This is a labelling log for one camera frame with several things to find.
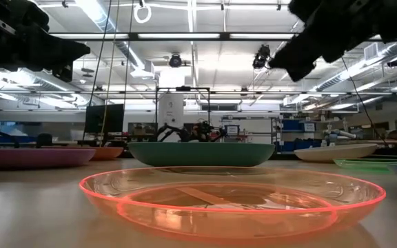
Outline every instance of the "green plate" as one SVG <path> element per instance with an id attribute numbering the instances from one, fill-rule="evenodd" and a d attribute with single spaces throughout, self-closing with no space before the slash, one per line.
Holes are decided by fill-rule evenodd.
<path id="1" fill-rule="evenodd" d="M 397 159 L 361 158 L 335 159 L 335 164 L 345 169 L 358 169 L 371 172 L 389 172 L 388 165 L 397 164 Z"/>
<path id="2" fill-rule="evenodd" d="M 243 166 L 267 161 L 275 146 L 245 143 L 128 143 L 131 154 L 151 166 Z"/>

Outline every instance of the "white bowl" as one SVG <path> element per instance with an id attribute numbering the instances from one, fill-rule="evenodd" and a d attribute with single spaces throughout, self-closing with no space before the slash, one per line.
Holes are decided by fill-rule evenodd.
<path id="1" fill-rule="evenodd" d="M 373 154 L 377 144 L 338 145 L 333 147 L 316 147 L 295 150 L 295 155 L 301 160 L 310 162 L 333 163 L 338 158 L 362 158 Z"/>

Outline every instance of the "table surface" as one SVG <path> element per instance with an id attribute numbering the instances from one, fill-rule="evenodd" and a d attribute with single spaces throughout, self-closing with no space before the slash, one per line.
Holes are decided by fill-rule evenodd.
<path id="1" fill-rule="evenodd" d="M 300 161 L 268 161 L 261 166 L 346 174 L 374 182 L 387 191 L 387 198 L 359 225 L 285 247 L 397 247 L 397 177 L 393 174 L 357 172 L 333 164 Z M 143 234 L 99 213 L 78 187 L 78 182 L 86 176 L 136 167 L 146 166 L 133 159 L 122 159 L 71 169 L 0 172 L 0 247 L 218 247 Z"/>

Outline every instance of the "monitor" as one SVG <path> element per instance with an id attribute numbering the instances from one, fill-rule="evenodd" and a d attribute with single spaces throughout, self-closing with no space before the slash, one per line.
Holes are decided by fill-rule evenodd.
<path id="1" fill-rule="evenodd" d="M 123 104 L 100 105 L 87 107 L 85 115 L 85 132 L 100 134 L 102 132 L 103 117 L 106 117 L 104 133 L 122 132 Z"/>

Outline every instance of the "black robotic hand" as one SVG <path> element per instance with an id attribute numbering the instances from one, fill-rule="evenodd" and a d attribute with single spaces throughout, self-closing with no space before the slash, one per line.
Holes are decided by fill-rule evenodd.
<path id="1" fill-rule="evenodd" d="M 319 57 L 332 63 L 377 34 L 385 43 L 397 39 L 397 0 L 292 0 L 289 10 L 305 29 L 268 66 L 286 69 L 293 81 L 307 76 Z"/>

